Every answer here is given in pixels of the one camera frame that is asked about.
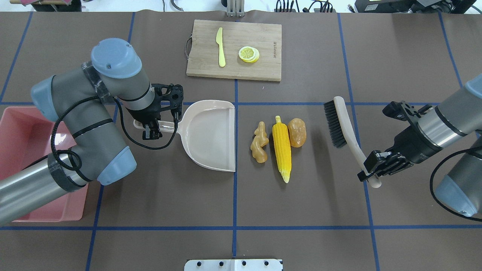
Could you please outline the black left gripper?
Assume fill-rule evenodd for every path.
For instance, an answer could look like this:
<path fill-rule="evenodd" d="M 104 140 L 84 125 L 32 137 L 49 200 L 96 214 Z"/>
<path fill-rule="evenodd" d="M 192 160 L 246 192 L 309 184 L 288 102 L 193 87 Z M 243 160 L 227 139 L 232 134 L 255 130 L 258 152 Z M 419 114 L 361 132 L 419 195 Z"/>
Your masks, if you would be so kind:
<path fill-rule="evenodd" d="M 159 139 L 162 138 L 158 121 L 161 120 L 160 116 L 161 100 L 160 98 L 154 98 L 153 101 L 146 108 L 140 110 L 127 109 L 131 116 L 138 122 L 143 123 L 143 140 Z"/>

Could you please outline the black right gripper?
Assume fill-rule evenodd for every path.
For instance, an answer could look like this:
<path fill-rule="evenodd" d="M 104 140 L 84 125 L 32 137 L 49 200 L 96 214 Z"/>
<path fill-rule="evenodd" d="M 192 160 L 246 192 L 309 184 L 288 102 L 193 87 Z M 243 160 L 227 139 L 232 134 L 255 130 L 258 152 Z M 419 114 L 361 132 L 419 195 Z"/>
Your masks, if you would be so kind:
<path fill-rule="evenodd" d="M 426 161 L 441 150 L 442 147 L 428 140 L 418 128 L 410 126 L 396 135 L 391 152 L 372 151 L 363 163 L 367 173 L 360 171 L 357 177 L 360 182 L 364 182 L 370 177 L 394 175 L 412 167 L 413 164 Z M 393 153 L 401 154 L 408 161 L 394 160 Z"/>

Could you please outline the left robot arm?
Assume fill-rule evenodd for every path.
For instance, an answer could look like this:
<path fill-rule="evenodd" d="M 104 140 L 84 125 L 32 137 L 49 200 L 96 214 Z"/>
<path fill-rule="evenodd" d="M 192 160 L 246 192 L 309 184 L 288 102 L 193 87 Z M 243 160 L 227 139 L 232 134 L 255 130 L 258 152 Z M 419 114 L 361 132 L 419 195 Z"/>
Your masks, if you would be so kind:
<path fill-rule="evenodd" d="M 115 97 L 135 120 L 159 134 L 159 96 L 135 49 L 121 38 L 100 41 L 89 62 L 34 85 L 31 97 L 45 118 L 64 122 L 76 144 L 71 153 L 51 151 L 1 181 L 1 225 L 88 182 L 106 186 L 134 172 L 136 160 L 105 107 Z"/>

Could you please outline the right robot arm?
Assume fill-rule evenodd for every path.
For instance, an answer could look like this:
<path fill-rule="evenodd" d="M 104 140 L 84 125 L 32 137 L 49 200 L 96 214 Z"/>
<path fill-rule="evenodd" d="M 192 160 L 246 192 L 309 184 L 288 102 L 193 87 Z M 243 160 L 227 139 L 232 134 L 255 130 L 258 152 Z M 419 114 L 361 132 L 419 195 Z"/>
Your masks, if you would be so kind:
<path fill-rule="evenodd" d="M 407 121 L 408 127 L 385 151 L 374 150 L 363 162 L 360 181 L 394 175 L 420 164 L 474 132 L 481 133 L 482 77 L 478 75 L 437 106 L 415 110 L 406 102 L 391 102 L 383 109 L 389 118 Z M 481 213 L 481 138 L 468 149 L 446 156 L 429 177 L 429 192 L 446 211 L 464 219 Z"/>

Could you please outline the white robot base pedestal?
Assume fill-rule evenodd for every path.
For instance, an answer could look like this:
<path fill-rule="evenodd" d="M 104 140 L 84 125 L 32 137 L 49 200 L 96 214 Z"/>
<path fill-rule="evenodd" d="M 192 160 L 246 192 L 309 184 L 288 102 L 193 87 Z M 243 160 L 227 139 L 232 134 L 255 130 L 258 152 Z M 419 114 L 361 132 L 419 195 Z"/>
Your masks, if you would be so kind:
<path fill-rule="evenodd" d="M 193 259 L 184 271 L 282 271 L 280 259 Z"/>

